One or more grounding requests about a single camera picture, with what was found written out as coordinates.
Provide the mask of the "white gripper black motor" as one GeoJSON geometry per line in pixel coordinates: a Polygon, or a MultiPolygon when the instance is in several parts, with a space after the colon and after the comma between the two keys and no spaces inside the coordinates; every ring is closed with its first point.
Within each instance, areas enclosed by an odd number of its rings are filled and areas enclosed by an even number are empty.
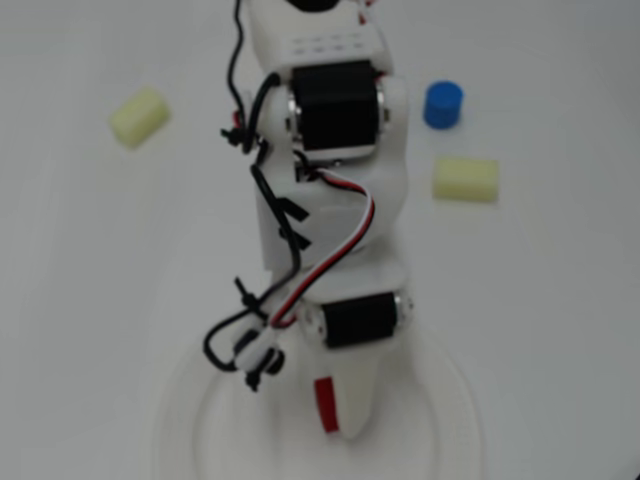
{"type": "Polygon", "coordinates": [[[366,427],[385,347],[413,317],[404,269],[336,269],[303,295],[298,317],[306,346],[327,359],[339,432],[349,440],[366,427]]]}

